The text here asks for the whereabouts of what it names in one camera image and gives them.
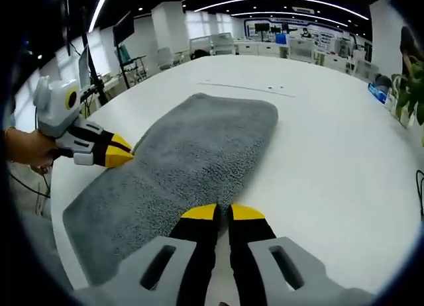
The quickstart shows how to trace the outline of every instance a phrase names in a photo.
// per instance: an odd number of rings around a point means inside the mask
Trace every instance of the black ceiling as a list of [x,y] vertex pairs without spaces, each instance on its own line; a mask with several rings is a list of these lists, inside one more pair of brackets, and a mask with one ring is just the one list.
[[[105,28],[114,25],[122,18],[126,13],[132,11],[134,16],[145,15],[151,12],[155,6],[163,1],[183,1],[183,0],[106,0],[99,18],[96,23],[96,27]],[[196,9],[220,3],[223,1],[230,0],[186,0],[186,11],[194,11]],[[370,18],[369,4],[375,0],[319,0],[327,3],[332,3],[345,7],[365,17]],[[98,0],[70,0],[70,16],[71,16],[71,38],[76,38],[81,35],[82,23],[81,23],[81,7],[85,7],[86,11],[86,26],[89,26],[93,13],[95,11]],[[347,30],[353,33],[366,34],[368,39],[372,37],[371,20],[366,21],[355,15],[352,15],[346,11],[342,11],[326,5],[320,5],[311,3],[308,1],[296,1],[296,0],[256,0],[256,1],[242,1],[238,3],[231,3],[228,5],[222,5],[208,9],[210,13],[246,13],[252,11],[293,11],[291,7],[306,7],[320,11],[317,16],[332,19],[335,21],[347,23],[351,20]],[[57,49],[64,45],[62,37],[62,21],[60,3],[58,0],[54,0],[53,3],[45,6],[43,11],[40,12],[41,18],[37,20],[38,25],[32,26],[32,30],[28,32],[24,41],[26,48],[32,51],[32,59],[29,58],[26,64],[31,66],[38,65],[42,66],[49,61]],[[282,15],[274,15],[274,17],[284,17]],[[43,55],[42,60],[37,60],[38,54]]]

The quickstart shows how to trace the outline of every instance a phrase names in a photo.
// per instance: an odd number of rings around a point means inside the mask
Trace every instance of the office desk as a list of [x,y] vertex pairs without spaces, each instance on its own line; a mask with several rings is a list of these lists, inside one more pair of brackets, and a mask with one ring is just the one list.
[[[90,119],[134,145],[156,120],[198,92],[261,99],[278,108],[274,137],[235,201],[264,213],[277,236],[290,237],[322,260],[332,280],[378,292],[407,258],[420,216],[415,156],[399,135],[401,125],[367,84],[293,60],[206,57],[132,87]],[[87,281],[62,213],[103,170],[67,158],[53,167],[54,235],[75,288]],[[229,294],[222,300],[233,305],[237,291],[231,289],[232,271],[223,266],[226,250],[221,239],[213,285],[224,289],[210,298]]]

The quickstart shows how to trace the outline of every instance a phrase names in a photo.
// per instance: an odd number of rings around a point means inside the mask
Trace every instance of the ceiling light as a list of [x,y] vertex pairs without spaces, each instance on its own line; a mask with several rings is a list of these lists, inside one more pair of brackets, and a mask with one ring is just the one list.
[[[212,7],[221,6],[221,5],[227,5],[227,4],[229,4],[229,3],[238,3],[238,2],[240,2],[240,1],[249,1],[249,0],[230,0],[230,1],[224,1],[224,2],[222,2],[222,3],[216,3],[216,4],[214,4],[214,5],[210,5],[210,6],[206,6],[206,7],[203,7],[203,8],[199,8],[199,9],[195,10],[195,13],[196,13],[196,12],[198,12],[198,11],[202,11],[202,10],[205,10],[205,9],[212,8]],[[349,10],[349,9],[347,9],[347,8],[343,8],[343,7],[338,6],[338,5],[334,5],[334,4],[332,4],[332,3],[326,3],[326,2],[324,2],[324,1],[320,1],[320,0],[298,0],[298,1],[309,1],[309,2],[311,2],[311,3],[319,3],[319,4],[321,4],[321,5],[326,5],[326,6],[330,6],[330,7],[338,8],[338,9],[340,9],[340,10],[344,10],[344,11],[347,11],[348,13],[351,13],[351,14],[353,14],[353,15],[355,15],[355,16],[358,16],[358,17],[360,17],[360,18],[362,18],[362,19],[369,20],[369,18],[367,18],[367,17],[365,17],[365,16],[362,16],[362,15],[360,15],[359,13],[355,13],[354,11],[351,11],[351,10]]]
[[92,32],[95,26],[95,22],[97,21],[97,18],[100,15],[101,8],[103,7],[106,0],[99,0],[99,3],[97,4],[93,18],[91,19],[90,28],[88,29],[88,33]]
[[313,15],[306,15],[305,13],[285,13],[285,12],[279,12],[279,11],[257,11],[257,12],[253,12],[253,13],[234,13],[231,16],[235,17],[235,16],[245,16],[245,15],[292,15],[293,16],[292,18],[294,18],[294,15],[296,15],[296,16],[304,16],[304,17],[329,21],[331,23],[335,23],[336,25],[347,26],[346,24],[340,23],[338,21],[334,21],[334,20],[331,20],[331,19],[323,18],[323,17],[317,17],[317,16],[313,16]]

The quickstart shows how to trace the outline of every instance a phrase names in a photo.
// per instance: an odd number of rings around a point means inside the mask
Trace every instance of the microfiber towel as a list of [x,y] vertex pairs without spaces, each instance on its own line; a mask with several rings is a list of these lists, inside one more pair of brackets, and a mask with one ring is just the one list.
[[64,224],[91,285],[187,210],[232,203],[268,145],[277,108],[263,101],[196,94],[156,121],[134,159],[103,172],[64,211]]

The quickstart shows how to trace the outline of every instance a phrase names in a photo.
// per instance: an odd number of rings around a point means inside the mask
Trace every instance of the blue object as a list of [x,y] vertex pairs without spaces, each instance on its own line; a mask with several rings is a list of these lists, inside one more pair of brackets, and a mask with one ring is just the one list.
[[368,90],[371,92],[373,96],[376,97],[377,100],[379,100],[381,103],[385,104],[387,95],[380,89],[374,86],[373,83],[368,84]]
[[276,43],[278,44],[287,44],[287,38],[285,33],[276,34]]

